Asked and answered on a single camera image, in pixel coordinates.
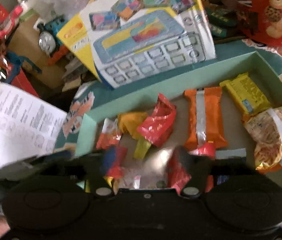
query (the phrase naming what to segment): clutter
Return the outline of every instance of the clutter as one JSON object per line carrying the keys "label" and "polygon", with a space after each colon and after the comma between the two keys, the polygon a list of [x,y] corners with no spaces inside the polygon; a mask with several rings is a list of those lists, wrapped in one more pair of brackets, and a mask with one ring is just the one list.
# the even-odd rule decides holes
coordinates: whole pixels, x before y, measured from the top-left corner
{"label": "clutter", "polygon": [[163,95],[158,95],[157,104],[151,114],[137,128],[137,131],[156,147],[161,147],[173,131],[176,107]]}
{"label": "clutter", "polygon": [[222,81],[220,86],[227,88],[243,113],[243,120],[247,120],[249,117],[271,107],[268,99],[249,78],[248,73],[240,74],[233,80]]}
{"label": "clutter", "polygon": [[97,142],[97,149],[108,149],[111,145],[118,145],[121,139],[121,132],[118,128],[118,119],[114,122],[106,118]]}
{"label": "clutter", "polygon": [[282,106],[250,118],[244,127],[257,143],[254,150],[257,170],[267,172],[277,164],[282,166]]}
{"label": "clutter", "polygon": [[184,91],[184,95],[189,100],[189,137],[185,148],[192,151],[208,141],[213,141],[215,148],[226,147],[220,106],[222,88],[191,89]]}

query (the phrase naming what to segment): green box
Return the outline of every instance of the green box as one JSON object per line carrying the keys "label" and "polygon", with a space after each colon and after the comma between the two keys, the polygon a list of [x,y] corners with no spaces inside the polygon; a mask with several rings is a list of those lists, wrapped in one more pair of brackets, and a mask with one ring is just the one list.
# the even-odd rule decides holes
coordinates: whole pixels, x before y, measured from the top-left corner
{"label": "green box", "polygon": [[[174,99],[181,96],[186,89],[216,85],[245,72],[257,76],[258,86],[260,84],[260,88],[265,87],[276,104],[282,103],[282,82],[278,75],[258,52],[244,54],[158,82],[87,112],[81,125],[76,156],[81,156],[93,149],[98,124],[103,123],[107,117],[111,118],[140,107],[151,108],[155,105],[159,93],[164,94],[168,99]],[[268,173],[267,176],[282,187],[282,169]]]}

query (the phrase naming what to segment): teal cardboard tray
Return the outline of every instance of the teal cardboard tray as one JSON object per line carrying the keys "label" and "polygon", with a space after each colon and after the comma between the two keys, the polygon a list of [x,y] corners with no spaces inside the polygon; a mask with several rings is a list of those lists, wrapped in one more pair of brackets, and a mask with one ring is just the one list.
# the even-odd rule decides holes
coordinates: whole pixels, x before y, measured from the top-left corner
{"label": "teal cardboard tray", "polygon": [[[92,151],[98,136],[98,127],[105,118],[112,118],[127,111],[151,109],[155,105],[159,93],[164,94],[170,100],[176,100],[182,97],[186,89],[216,86],[223,80],[232,79],[245,72],[249,72],[249,75],[266,94],[274,107],[282,105],[282,82],[259,53],[252,52],[166,79],[92,109],[84,115],[77,141],[76,156]],[[229,96],[226,94],[227,92],[223,90],[221,104],[232,104],[231,106],[222,106],[225,135],[229,142],[228,149],[246,148],[247,157],[253,162],[255,143],[244,130],[240,118],[233,118],[233,115],[236,114],[232,114],[231,111],[235,106],[233,102],[227,99]],[[188,128],[184,127],[185,134],[187,134],[187,131]],[[282,187],[282,169],[267,173],[267,176]]]}

